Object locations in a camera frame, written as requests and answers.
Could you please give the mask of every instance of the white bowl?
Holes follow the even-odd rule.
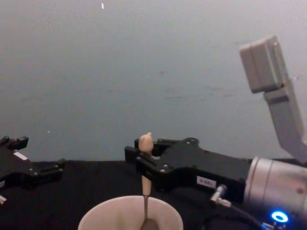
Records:
[[[148,199],[148,218],[157,221],[159,230],[183,230],[180,214],[168,203],[153,197]],[[78,230],[140,230],[143,221],[143,196],[122,196],[89,210]]]

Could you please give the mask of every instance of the black table surface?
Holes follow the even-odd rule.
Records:
[[[50,162],[38,162],[37,165]],[[0,230],[77,230],[84,214],[99,203],[129,195],[142,195],[141,176],[124,161],[67,161],[59,182],[33,190],[8,188],[0,192],[8,201],[0,206]],[[185,230],[199,230],[205,217],[234,215],[223,207],[209,206],[210,194],[192,188],[151,196],[172,205],[181,215]],[[217,218],[206,230],[253,230],[253,226]]]

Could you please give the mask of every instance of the label sticker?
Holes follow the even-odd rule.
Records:
[[[214,189],[216,188],[216,181],[201,176],[197,176],[197,183],[209,188],[214,188]]]
[[[5,184],[5,181],[1,181],[0,182],[0,188],[2,188],[4,186],[4,184]]]
[[[24,155],[22,155],[22,154],[19,153],[19,152],[15,152],[14,155],[15,155],[16,157],[19,157],[19,158],[22,159],[22,160],[27,160],[27,157],[24,156]]]

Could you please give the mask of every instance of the blue led light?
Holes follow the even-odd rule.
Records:
[[[272,218],[273,220],[280,222],[280,223],[285,223],[289,220],[288,216],[281,211],[273,212]]]

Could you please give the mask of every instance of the spoon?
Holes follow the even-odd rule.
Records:
[[[139,150],[151,155],[154,148],[153,138],[151,133],[147,133],[140,137]],[[144,197],[144,222],[141,226],[141,230],[159,230],[157,222],[148,218],[148,198],[151,192],[152,182],[145,176],[142,176],[142,190]]]

